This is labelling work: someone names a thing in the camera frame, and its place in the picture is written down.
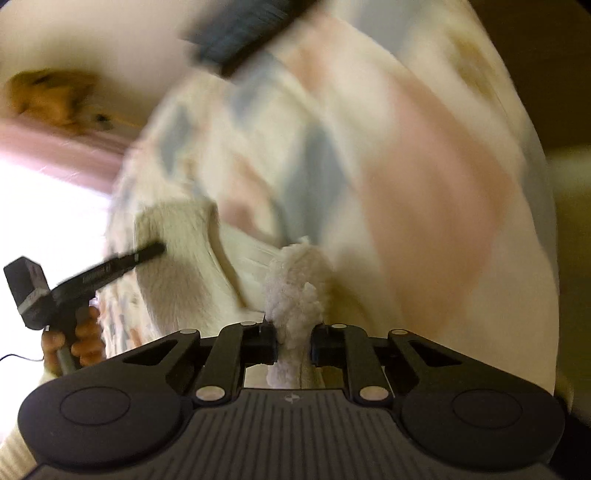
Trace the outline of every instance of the hand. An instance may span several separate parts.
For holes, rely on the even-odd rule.
[[[97,322],[99,315],[97,308],[89,307],[88,319],[76,327],[76,336],[79,341],[72,345],[72,355],[80,357],[80,365],[83,367],[97,364],[105,359],[105,343],[100,337],[102,328]],[[65,342],[64,334],[55,330],[43,332],[41,336],[45,368],[54,375],[61,375],[57,351],[64,346]]]

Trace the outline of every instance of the wall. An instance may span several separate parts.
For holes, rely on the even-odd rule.
[[[99,96],[145,121],[189,68],[190,28],[203,0],[11,0],[0,9],[0,83],[22,70],[102,75]]]

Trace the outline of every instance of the bright window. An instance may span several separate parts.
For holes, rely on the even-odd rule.
[[[20,256],[39,263],[50,287],[102,260],[109,199],[101,193],[0,161],[0,267]],[[0,274],[0,357],[42,357],[41,332],[28,330]],[[0,441],[12,429],[43,363],[0,362]]]

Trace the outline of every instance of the orange-brown object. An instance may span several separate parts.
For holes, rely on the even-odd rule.
[[[84,131],[79,119],[82,101],[97,81],[97,75],[76,70],[21,72],[9,80],[8,95],[17,115],[26,113],[78,135]]]

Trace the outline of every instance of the black cable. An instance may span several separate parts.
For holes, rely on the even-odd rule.
[[[8,358],[9,356],[15,356],[17,358],[22,358],[23,360],[29,360],[30,362],[43,362],[43,358],[41,358],[39,360],[35,360],[35,359],[32,359],[32,358],[27,358],[26,356],[17,355],[15,353],[9,353],[8,355],[4,355],[3,357],[0,357],[0,362],[2,360],[4,360],[5,358]]]

